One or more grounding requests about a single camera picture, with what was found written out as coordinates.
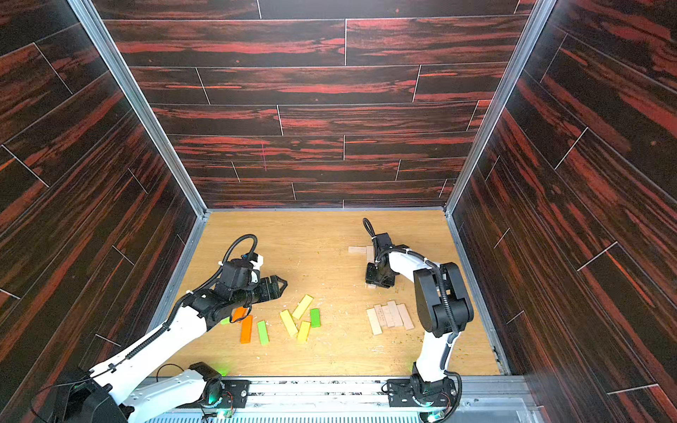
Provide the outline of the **natural wood block crosswise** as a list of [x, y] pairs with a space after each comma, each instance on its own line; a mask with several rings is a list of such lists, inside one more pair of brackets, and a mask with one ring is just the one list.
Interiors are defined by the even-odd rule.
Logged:
[[349, 247], [348, 248], [348, 253], [349, 254], [356, 254], [356, 255], [366, 255], [367, 254], [367, 248], [366, 247]]

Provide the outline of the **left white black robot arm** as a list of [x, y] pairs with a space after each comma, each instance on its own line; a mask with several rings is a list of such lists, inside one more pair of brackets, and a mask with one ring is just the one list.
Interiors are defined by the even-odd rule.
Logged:
[[146, 377], [169, 358], [223, 321], [237, 322], [243, 308], [249, 317], [253, 305], [279, 299], [287, 282], [276, 275], [264, 277], [264, 259], [251, 247], [232, 257], [243, 241], [237, 238], [215, 273], [202, 285], [181, 296], [167, 319], [144, 337], [89, 370], [78, 369], [38, 391], [48, 398], [46, 408], [30, 410], [40, 422], [146, 422], [176, 407], [195, 405], [207, 421], [234, 414], [239, 389], [232, 388], [220, 371], [204, 362], [194, 363], [179, 375], [144, 385]]

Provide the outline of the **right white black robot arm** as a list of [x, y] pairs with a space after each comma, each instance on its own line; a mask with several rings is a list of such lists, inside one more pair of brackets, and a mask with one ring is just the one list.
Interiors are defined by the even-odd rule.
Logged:
[[442, 416], [449, 417], [458, 408], [462, 395], [460, 374], [449, 370], [451, 354], [462, 331], [474, 320], [474, 308], [461, 271], [454, 263], [439, 264], [404, 244], [393, 244], [389, 234], [377, 234], [366, 218], [362, 223], [375, 254], [367, 264], [366, 283], [391, 288], [396, 276], [414, 283], [424, 340], [405, 393], [423, 407], [443, 399], [446, 410]]

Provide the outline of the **left yellow block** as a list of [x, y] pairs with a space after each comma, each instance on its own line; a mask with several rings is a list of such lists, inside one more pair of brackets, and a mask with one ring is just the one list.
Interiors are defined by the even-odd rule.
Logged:
[[298, 329], [289, 310], [284, 309], [282, 312], [280, 312], [280, 318], [289, 336], [291, 338], [296, 338], [298, 334]]

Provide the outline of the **upper yellow block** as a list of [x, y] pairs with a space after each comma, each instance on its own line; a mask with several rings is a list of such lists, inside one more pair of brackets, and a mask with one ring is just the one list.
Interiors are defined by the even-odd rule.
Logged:
[[292, 313], [293, 319], [300, 320], [303, 317], [306, 310], [311, 305], [313, 300], [314, 298], [312, 296], [305, 294], [305, 296], [301, 299], [301, 301], [295, 308], [294, 312]]

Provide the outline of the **upper orange block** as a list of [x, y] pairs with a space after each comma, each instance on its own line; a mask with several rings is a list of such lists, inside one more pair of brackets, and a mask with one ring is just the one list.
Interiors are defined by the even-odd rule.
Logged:
[[247, 317], [247, 315], [249, 313], [250, 313], [250, 310], [248, 308], [243, 308], [243, 307], [237, 308], [232, 315], [231, 322], [232, 323], [239, 322], [242, 319], [244, 319], [245, 317]]

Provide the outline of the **orange block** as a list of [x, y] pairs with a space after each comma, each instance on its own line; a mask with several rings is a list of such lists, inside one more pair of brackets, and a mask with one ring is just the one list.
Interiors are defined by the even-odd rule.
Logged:
[[248, 308], [243, 308], [243, 307], [237, 308], [232, 315], [231, 322], [232, 323], [239, 322], [242, 319], [244, 319], [245, 317], [247, 317], [247, 315], [249, 313], [250, 313], [250, 310]]
[[241, 337], [240, 337], [241, 344], [245, 345], [251, 342], [252, 328], [253, 328], [253, 316], [248, 315], [241, 322]]

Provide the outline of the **long light green block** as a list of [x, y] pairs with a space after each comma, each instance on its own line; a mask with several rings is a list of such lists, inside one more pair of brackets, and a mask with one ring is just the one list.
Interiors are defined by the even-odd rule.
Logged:
[[270, 338], [269, 338], [269, 334], [268, 334], [267, 322], [266, 321], [259, 321], [257, 323], [257, 333], [258, 333], [260, 345], [269, 345], [270, 344]]

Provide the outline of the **short green block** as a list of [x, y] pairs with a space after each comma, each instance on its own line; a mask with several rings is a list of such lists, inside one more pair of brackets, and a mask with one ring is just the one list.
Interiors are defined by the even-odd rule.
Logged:
[[310, 325], [312, 328], [320, 328], [322, 325], [320, 310], [318, 308], [310, 310]]

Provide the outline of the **small yellow block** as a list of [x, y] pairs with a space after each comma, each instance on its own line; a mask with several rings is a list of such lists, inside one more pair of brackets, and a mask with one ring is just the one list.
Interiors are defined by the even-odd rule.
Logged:
[[306, 343], [310, 335], [311, 322], [302, 321], [297, 334], [297, 341], [299, 343]]

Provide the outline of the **lower orange block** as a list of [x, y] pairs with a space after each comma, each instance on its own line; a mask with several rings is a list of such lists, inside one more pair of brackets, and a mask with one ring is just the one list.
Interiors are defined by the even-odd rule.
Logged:
[[240, 337], [241, 344], [245, 345], [251, 342], [252, 328], [253, 328], [253, 316], [248, 315], [241, 322], [241, 337]]

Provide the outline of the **aluminium front rail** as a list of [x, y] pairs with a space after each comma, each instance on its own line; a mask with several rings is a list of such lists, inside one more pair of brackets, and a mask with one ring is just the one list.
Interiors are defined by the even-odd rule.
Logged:
[[[389, 406], [384, 393], [396, 376], [229, 377], [250, 380], [244, 408], [206, 409], [181, 405], [156, 422], [418, 422], [446, 407]], [[452, 422], [543, 422], [524, 377], [465, 376]]]

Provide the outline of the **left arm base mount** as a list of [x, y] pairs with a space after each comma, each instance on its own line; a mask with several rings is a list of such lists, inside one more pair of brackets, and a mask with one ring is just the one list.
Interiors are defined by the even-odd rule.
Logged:
[[203, 390], [197, 401], [202, 408], [231, 410], [246, 406], [250, 380], [227, 378], [204, 362], [190, 365], [189, 370], [199, 373], [202, 379]]

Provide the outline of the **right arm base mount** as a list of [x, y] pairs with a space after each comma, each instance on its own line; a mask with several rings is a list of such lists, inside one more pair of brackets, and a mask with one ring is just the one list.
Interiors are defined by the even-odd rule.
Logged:
[[436, 382], [425, 382], [417, 376], [388, 379], [384, 388], [391, 408], [449, 407], [456, 405], [461, 392], [461, 386], [448, 377]]

